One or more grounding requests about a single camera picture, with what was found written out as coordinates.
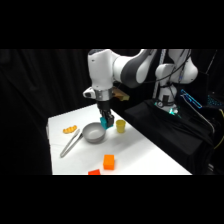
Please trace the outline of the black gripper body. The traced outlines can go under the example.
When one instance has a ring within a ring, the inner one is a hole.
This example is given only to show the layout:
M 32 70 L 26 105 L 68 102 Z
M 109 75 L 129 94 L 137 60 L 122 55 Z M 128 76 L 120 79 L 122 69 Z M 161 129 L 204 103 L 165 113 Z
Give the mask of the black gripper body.
M 110 110 L 110 101 L 98 101 L 97 102 L 98 109 L 100 114 L 105 118 L 109 119 L 112 117 L 111 110 Z

